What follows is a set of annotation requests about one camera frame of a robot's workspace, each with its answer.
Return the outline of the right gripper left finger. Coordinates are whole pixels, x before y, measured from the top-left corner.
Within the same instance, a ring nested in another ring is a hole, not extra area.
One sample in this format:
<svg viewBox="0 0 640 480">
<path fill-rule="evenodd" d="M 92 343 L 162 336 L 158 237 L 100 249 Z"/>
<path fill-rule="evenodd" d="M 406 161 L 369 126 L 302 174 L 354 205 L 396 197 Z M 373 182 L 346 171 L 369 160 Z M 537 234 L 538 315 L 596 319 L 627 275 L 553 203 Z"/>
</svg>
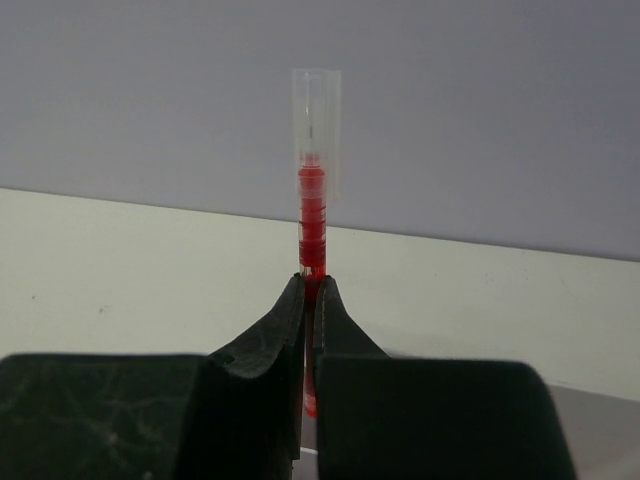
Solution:
<svg viewBox="0 0 640 480">
<path fill-rule="evenodd" d="M 14 354 L 5 479 L 288 479 L 300 456 L 305 286 L 208 355 Z"/>
</svg>

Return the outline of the clear pen cap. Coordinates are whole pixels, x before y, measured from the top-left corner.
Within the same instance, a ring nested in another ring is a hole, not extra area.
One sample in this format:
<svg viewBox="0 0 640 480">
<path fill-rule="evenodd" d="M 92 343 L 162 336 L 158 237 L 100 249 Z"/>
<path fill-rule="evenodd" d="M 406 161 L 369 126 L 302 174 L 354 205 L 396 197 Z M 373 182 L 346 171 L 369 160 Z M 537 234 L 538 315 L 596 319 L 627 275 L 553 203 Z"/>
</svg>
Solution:
<svg viewBox="0 0 640 480">
<path fill-rule="evenodd" d="M 295 170 L 324 173 L 321 195 L 337 197 L 340 163 L 342 74 L 321 68 L 292 72 Z"/>
</svg>

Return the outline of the red pen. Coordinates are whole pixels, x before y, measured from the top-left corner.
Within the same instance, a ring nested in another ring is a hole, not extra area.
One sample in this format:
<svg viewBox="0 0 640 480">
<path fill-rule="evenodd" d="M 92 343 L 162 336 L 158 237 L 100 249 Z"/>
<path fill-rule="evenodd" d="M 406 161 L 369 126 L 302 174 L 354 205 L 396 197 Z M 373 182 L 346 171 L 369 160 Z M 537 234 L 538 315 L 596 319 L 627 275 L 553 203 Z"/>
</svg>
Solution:
<svg viewBox="0 0 640 480">
<path fill-rule="evenodd" d="M 299 194 L 298 252 L 304 279 L 305 380 L 304 410 L 317 417 L 314 381 L 314 315 L 320 285 L 326 276 L 326 172 L 320 156 L 302 153 L 297 173 Z"/>
</svg>

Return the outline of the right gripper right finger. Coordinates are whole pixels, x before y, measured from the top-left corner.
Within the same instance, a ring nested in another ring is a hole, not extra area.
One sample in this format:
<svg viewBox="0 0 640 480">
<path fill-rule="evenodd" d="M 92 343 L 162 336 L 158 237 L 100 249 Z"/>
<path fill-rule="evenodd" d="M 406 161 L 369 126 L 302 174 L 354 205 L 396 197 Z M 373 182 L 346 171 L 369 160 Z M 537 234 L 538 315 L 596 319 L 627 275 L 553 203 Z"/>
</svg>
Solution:
<svg viewBox="0 0 640 480">
<path fill-rule="evenodd" d="M 323 479 L 573 479 L 550 391 L 519 361 L 393 357 L 318 293 L 313 337 Z"/>
</svg>

